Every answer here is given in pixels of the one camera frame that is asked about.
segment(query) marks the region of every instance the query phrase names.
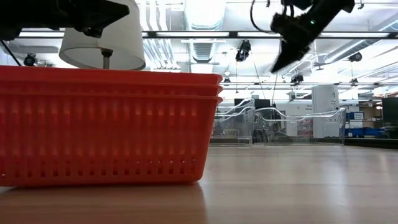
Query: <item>lamp base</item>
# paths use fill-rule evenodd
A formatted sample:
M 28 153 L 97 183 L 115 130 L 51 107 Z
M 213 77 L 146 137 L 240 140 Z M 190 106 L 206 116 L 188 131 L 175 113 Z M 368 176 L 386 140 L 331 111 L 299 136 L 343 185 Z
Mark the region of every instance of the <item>lamp base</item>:
M 110 49 L 101 49 L 102 56 L 104 57 L 104 69 L 109 69 L 111 63 L 111 56 L 113 54 L 113 50 Z

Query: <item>basket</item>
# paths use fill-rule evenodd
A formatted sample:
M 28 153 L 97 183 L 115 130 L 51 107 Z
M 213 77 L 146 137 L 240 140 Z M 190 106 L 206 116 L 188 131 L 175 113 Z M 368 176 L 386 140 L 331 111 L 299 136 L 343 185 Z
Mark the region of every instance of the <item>basket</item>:
M 220 101 L 0 93 L 0 185 L 199 180 Z
M 218 75 L 0 66 L 0 186 L 199 180 L 217 83 Z
M 218 85 L 222 79 L 217 74 L 0 66 L 0 82 Z

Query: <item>red plastic basket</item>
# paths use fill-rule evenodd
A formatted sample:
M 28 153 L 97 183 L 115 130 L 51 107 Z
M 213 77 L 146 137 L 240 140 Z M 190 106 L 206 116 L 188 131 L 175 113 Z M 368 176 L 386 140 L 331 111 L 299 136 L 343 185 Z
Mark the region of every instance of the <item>red plastic basket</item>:
M 222 79 L 223 77 L 217 74 L 0 66 L 0 81 L 2 82 L 34 80 L 35 82 L 50 83 L 218 85 Z
M 220 101 L 0 93 L 0 185 L 199 180 Z

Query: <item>ceiling beam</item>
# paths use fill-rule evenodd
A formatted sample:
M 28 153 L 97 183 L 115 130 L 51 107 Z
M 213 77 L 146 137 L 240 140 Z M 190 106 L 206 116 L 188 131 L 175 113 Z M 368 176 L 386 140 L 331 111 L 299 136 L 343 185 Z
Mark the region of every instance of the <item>ceiling beam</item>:
M 23 31 L 18 39 L 62 39 L 64 31 Z M 272 31 L 144 31 L 143 39 L 274 39 L 281 36 Z M 328 40 L 398 40 L 390 32 L 325 31 L 317 39 Z

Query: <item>clear plastic barrier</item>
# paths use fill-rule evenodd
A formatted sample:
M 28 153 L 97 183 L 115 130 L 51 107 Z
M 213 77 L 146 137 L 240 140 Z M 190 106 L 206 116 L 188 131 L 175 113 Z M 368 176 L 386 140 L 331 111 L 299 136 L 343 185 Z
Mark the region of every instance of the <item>clear plastic barrier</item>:
M 246 99 L 237 106 L 222 106 L 222 108 L 226 112 L 215 115 L 210 145 L 251 146 L 255 112 L 254 100 Z
M 265 144 L 343 144 L 345 114 L 345 108 L 303 116 L 287 116 L 276 108 L 258 109 L 253 140 Z

